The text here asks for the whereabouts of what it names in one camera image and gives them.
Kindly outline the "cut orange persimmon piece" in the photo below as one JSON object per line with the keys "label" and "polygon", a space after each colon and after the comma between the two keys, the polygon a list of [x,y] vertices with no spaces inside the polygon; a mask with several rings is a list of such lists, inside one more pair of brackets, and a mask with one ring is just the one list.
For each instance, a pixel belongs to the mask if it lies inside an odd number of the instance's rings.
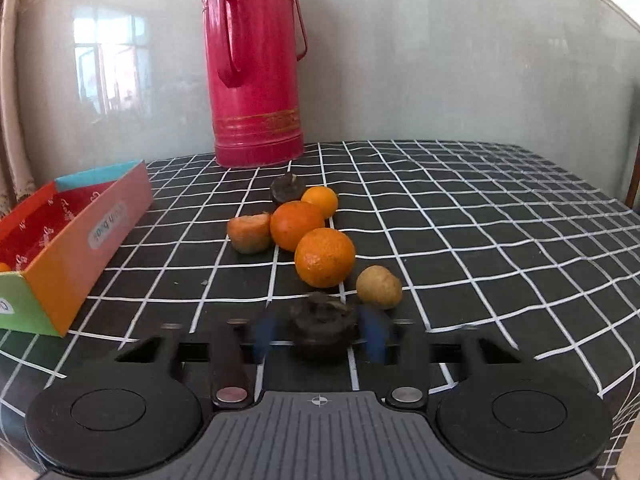
{"label": "cut orange persimmon piece", "polygon": [[244,255],[266,250],[271,245],[270,220],[269,212],[231,218],[227,235],[232,247]]}

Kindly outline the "beige patterned curtain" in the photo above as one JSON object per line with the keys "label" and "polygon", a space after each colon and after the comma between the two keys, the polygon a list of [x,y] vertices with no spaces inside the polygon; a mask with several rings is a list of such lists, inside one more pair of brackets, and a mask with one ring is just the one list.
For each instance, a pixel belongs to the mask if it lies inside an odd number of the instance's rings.
{"label": "beige patterned curtain", "polygon": [[18,106],[16,33],[20,0],[1,0],[1,217],[35,193]]}

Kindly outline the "red thermos flask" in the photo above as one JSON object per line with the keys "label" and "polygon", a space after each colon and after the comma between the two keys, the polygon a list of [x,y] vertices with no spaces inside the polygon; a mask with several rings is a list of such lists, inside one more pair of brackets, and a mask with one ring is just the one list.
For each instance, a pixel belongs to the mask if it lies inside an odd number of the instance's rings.
{"label": "red thermos flask", "polygon": [[297,88],[306,30],[299,0],[202,0],[217,162],[282,164],[304,150]]}

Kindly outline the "brown yellow kiwi fruit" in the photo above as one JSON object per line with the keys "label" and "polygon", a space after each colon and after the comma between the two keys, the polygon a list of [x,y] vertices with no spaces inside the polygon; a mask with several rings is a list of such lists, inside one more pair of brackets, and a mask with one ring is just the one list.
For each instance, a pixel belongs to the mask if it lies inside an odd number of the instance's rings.
{"label": "brown yellow kiwi fruit", "polygon": [[364,304],[388,310],[400,304],[402,284],[385,266],[368,266],[358,275],[356,292]]}

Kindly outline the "colourful cardboard box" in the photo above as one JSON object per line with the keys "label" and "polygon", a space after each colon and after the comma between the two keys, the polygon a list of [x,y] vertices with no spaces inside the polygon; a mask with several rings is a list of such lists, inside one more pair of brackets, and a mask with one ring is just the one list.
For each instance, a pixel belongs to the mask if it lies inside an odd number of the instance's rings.
{"label": "colourful cardboard box", "polygon": [[145,162],[59,177],[1,220],[1,327],[64,336],[152,205]]}

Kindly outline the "medium orange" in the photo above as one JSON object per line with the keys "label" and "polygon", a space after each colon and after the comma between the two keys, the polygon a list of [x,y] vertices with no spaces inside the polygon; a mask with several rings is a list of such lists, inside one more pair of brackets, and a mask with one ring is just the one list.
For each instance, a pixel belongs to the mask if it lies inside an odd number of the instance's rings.
{"label": "medium orange", "polygon": [[270,219],[273,241],[286,252],[295,252],[299,241],[310,231],[324,227],[321,210],[302,200],[279,206]]}

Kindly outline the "large orange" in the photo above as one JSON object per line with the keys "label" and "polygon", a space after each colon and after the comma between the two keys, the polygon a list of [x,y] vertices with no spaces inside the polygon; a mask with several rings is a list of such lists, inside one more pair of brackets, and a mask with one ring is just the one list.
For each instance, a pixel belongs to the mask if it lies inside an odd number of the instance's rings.
{"label": "large orange", "polygon": [[299,278],[311,287],[337,286],[352,273],[356,248],[344,233],[319,228],[308,232],[294,252],[294,266]]}

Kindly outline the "small orange tangerine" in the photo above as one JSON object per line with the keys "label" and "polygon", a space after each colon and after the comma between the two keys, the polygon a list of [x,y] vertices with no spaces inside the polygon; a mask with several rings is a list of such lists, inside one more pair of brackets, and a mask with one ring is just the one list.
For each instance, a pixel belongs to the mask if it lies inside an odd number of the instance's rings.
{"label": "small orange tangerine", "polygon": [[307,188],[300,200],[317,206],[326,220],[332,218],[338,208],[337,194],[332,188],[327,188],[326,186]]}

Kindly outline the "dark mangosteen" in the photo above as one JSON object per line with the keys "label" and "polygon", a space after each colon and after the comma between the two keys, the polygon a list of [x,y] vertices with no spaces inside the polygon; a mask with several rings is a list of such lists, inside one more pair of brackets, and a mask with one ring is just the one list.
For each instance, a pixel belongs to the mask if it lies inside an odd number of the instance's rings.
{"label": "dark mangosteen", "polygon": [[275,178],[270,185],[270,196],[277,206],[300,200],[306,192],[305,181],[291,171]]}
{"label": "dark mangosteen", "polygon": [[357,311],[324,292],[312,292],[288,308],[288,332],[296,346],[334,346],[352,339]]}

